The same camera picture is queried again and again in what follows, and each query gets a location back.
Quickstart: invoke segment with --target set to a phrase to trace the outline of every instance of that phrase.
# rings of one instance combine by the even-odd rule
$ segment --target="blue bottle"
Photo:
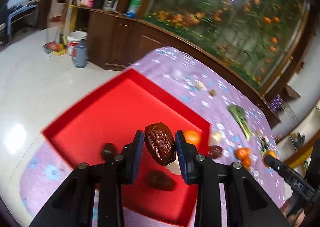
[[[73,48],[72,61],[77,68],[84,68],[87,65],[87,46],[84,40]]]

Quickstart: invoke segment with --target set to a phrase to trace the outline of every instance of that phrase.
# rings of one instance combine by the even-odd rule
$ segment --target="leafy green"
[[[250,137],[253,135],[252,131],[248,127],[248,122],[246,120],[244,109],[238,105],[229,105],[228,111],[232,114],[233,118],[239,124],[242,129],[245,138],[247,141],[250,140]]]

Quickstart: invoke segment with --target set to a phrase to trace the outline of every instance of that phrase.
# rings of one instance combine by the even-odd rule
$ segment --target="screw head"
[[[85,162],[82,162],[82,163],[80,163],[79,165],[78,165],[78,169],[86,169],[87,168],[87,166],[88,166],[88,164],[87,163],[85,163]]]
[[[196,155],[196,160],[198,160],[198,161],[204,161],[204,159],[205,159],[205,155],[202,155],[202,154]]]
[[[115,155],[114,160],[115,160],[115,161],[121,161],[121,160],[123,160],[123,155],[121,155],[121,154]]]
[[[232,166],[233,166],[235,169],[240,169],[240,168],[242,168],[242,165],[241,165],[241,163],[239,163],[239,162],[233,162],[233,163],[232,163]]]

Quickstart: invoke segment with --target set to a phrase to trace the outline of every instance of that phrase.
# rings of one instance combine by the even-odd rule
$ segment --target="blue gripper pad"
[[[194,163],[190,150],[188,149],[188,144],[181,130],[176,132],[175,142],[181,176],[186,184],[190,184],[190,174],[194,171]]]
[[[126,168],[129,170],[130,182],[133,183],[138,176],[139,165],[142,157],[144,145],[144,134],[141,130],[137,130],[132,142],[132,154],[130,159],[126,161]]]

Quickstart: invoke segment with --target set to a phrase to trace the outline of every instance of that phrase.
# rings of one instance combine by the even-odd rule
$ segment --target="cabinet door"
[[[105,68],[108,53],[111,53],[112,30],[115,17],[90,12],[88,26],[88,58],[96,65]]]
[[[145,30],[139,31],[138,45],[132,62],[143,58],[150,51],[164,46],[164,40]]]
[[[126,67],[127,65],[127,43],[129,41],[130,33],[133,28],[134,21],[119,19],[114,26],[114,35],[112,40],[112,51],[108,53],[106,66],[116,66]]]

